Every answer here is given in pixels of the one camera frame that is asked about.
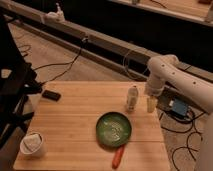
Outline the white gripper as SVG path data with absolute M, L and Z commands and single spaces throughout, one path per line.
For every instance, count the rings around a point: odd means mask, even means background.
M 147 112 L 152 113 L 157 106 L 157 99 L 164 90 L 165 82 L 156 78 L 149 77 L 145 84 L 145 93 L 150 96 L 147 98 Z

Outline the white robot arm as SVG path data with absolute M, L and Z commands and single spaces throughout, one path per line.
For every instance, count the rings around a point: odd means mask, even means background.
M 177 68 L 178 63 L 175 55 L 150 58 L 147 63 L 150 75 L 145 84 L 145 93 L 148 96 L 159 97 L 165 83 L 169 82 L 209 114 L 195 171 L 213 171 L 213 83 L 181 71 Z

